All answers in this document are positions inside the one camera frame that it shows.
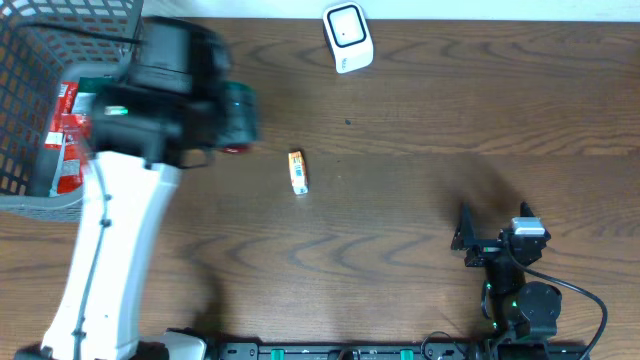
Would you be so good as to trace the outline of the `small orange white carton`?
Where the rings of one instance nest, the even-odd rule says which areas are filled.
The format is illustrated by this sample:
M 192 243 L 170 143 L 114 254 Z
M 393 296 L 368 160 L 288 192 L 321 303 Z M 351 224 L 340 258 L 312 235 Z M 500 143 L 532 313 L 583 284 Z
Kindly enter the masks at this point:
M 296 195 L 304 195 L 309 191 L 306 173 L 306 164 L 301 151 L 288 154 L 289 173 L 293 192 Z

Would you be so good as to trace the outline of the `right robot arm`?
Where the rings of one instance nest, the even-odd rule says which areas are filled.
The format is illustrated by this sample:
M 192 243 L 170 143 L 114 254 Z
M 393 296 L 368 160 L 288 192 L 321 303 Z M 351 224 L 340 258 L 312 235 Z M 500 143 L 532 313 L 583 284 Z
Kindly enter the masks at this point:
M 467 267 L 485 270 L 481 310 L 494 326 L 491 337 L 469 347 L 467 359 L 552 357 L 548 340 L 557 334 L 562 294 L 553 285 L 525 279 L 525 268 L 541 258 L 549 240 L 550 233 L 526 203 L 491 239 L 476 236 L 469 206 L 461 207 L 451 248 L 466 252 Z

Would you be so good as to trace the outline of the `red snack packet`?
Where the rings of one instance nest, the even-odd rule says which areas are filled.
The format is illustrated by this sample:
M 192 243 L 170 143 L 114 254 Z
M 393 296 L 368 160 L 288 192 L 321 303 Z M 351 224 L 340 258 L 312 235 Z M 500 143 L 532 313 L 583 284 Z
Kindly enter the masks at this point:
M 83 184 L 86 155 L 82 142 L 90 135 L 89 115 L 72 114 L 78 82 L 62 82 L 54 104 L 44 148 L 55 150 L 57 160 L 49 195 L 51 197 L 75 191 Z

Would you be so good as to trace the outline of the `green white packet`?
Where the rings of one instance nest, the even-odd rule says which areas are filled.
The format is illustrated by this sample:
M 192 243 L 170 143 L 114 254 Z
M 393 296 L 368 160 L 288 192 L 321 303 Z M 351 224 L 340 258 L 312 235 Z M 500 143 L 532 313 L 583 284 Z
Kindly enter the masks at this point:
M 91 104 L 96 94 L 107 84 L 114 81 L 111 76 L 81 77 L 78 82 L 78 90 L 74 99 L 72 114 L 88 115 Z

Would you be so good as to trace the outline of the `green lid jar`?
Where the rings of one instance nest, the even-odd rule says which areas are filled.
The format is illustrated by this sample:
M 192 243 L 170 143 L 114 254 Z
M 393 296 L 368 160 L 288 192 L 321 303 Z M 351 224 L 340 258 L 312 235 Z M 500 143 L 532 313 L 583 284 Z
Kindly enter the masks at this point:
M 225 84 L 225 123 L 217 148 L 228 154 L 247 152 L 259 140 L 258 109 L 254 90 L 239 82 Z

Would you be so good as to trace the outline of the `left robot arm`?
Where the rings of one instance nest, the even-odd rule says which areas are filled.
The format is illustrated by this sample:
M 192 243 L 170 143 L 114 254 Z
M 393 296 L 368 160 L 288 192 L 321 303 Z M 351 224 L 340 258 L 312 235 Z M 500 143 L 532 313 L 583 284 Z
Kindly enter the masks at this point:
M 155 17 L 138 55 L 92 102 L 83 208 L 58 311 L 20 359 L 129 359 L 166 208 L 192 150 L 226 124 L 229 54 L 213 31 Z

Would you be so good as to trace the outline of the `grey plastic mesh basket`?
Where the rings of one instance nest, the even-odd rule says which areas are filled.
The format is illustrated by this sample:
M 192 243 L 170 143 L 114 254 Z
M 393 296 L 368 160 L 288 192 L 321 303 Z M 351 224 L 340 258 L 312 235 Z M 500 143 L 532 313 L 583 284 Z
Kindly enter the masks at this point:
M 82 192 L 56 195 L 62 159 L 45 139 L 65 82 L 108 77 L 140 30 L 142 0 L 3 0 L 1 210 L 76 222 Z

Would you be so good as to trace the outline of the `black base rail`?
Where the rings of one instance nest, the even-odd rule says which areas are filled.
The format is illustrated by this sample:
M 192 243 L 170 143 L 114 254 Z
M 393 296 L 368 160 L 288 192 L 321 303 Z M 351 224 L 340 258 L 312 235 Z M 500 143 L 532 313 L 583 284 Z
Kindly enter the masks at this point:
M 179 350 L 172 359 L 213 360 L 455 360 L 455 359 L 580 359 L 584 348 L 579 345 L 508 345 L 495 351 L 478 345 L 429 341 L 419 344 L 257 344 L 248 342 L 220 343 L 202 351 Z

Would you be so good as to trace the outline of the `white barcode scanner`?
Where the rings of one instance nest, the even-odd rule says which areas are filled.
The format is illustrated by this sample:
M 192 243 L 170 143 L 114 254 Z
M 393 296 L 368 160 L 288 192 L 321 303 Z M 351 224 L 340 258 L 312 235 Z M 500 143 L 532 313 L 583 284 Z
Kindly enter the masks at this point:
M 350 1 L 331 6 L 324 11 L 322 20 L 338 74 L 365 68 L 373 62 L 373 39 L 359 4 Z

